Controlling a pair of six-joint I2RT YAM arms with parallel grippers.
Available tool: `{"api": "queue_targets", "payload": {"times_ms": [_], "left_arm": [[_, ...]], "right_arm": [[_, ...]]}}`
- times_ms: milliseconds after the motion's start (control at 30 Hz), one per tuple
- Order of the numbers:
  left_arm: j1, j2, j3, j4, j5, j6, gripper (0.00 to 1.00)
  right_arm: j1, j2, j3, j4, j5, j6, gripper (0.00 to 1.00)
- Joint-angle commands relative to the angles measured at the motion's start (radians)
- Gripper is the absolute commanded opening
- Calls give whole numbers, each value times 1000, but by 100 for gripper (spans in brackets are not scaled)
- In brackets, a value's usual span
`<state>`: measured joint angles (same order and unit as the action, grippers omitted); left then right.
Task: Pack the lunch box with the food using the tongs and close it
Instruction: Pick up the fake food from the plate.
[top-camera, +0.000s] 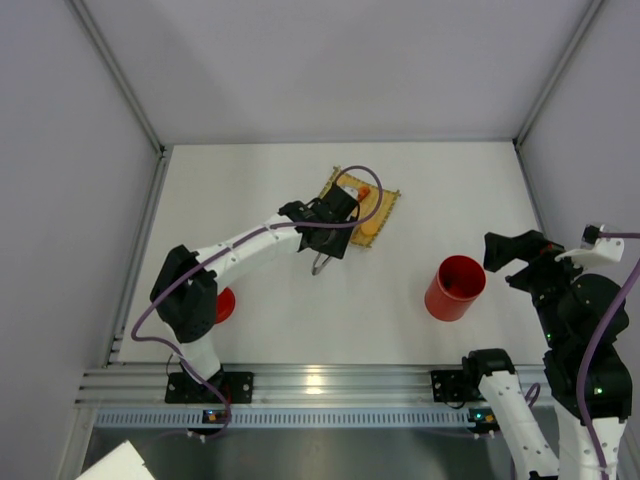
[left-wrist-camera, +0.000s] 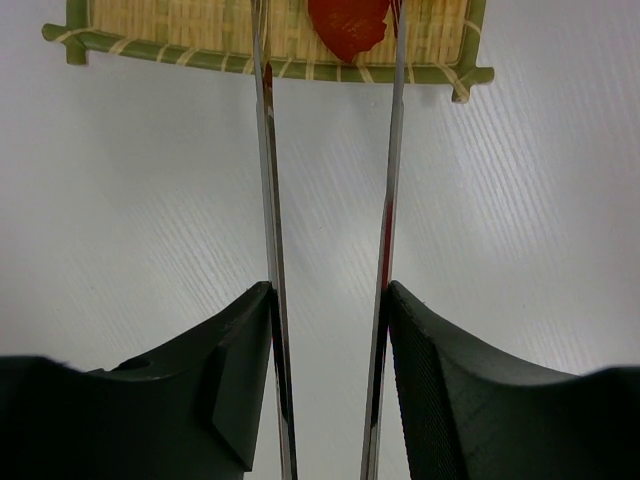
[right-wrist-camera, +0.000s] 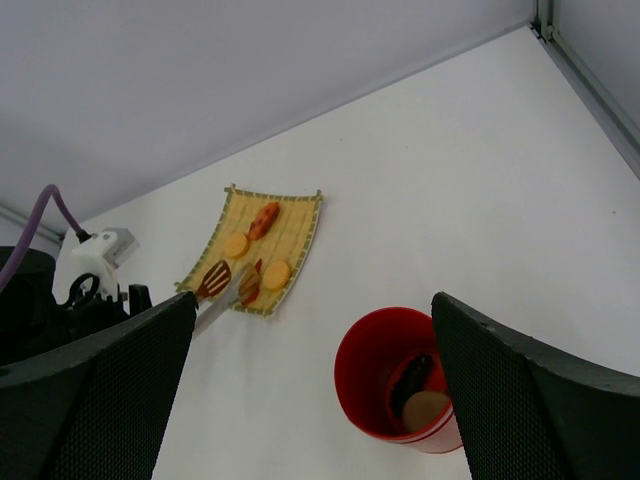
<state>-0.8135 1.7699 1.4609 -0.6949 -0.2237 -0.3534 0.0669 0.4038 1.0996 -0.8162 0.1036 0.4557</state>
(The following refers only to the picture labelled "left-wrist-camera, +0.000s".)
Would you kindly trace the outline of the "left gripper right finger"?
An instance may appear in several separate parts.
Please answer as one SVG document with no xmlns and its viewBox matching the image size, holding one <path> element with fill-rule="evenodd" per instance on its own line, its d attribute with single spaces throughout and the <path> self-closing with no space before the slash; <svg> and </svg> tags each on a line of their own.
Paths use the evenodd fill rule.
<svg viewBox="0 0 640 480">
<path fill-rule="evenodd" d="M 414 479 L 635 479 L 639 370 L 584 375 L 508 354 L 399 282 L 390 335 Z"/>
</svg>

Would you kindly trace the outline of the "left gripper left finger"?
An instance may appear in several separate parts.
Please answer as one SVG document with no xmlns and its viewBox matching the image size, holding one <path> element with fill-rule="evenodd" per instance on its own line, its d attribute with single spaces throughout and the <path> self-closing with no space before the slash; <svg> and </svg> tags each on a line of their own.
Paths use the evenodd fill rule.
<svg viewBox="0 0 640 480">
<path fill-rule="evenodd" d="M 112 370 L 1 360 L 5 479 L 240 479 L 254 463 L 270 287 Z"/>
</svg>

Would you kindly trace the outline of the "stainless steel tongs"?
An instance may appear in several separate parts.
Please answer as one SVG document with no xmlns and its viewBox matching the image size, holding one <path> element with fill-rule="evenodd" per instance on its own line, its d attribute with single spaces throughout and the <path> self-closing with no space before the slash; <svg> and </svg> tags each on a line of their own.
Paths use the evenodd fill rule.
<svg viewBox="0 0 640 480">
<path fill-rule="evenodd" d="M 380 475 L 405 56 L 385 87 L 254 60 L 285 479 Z"/>
</svg>

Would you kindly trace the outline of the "red sausage piece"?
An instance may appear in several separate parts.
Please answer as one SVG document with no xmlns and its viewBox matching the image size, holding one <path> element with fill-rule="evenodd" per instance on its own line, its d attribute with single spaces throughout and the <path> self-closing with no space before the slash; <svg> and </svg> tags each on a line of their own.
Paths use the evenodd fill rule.
<svg viewBox="0 0 640 480">
<path fill-rule="evenodd" d="M 386 34 L 387 0 L 309 0 L 308 13 L 324 45 L 342 62 L 371 50 Z"/>
</svg>

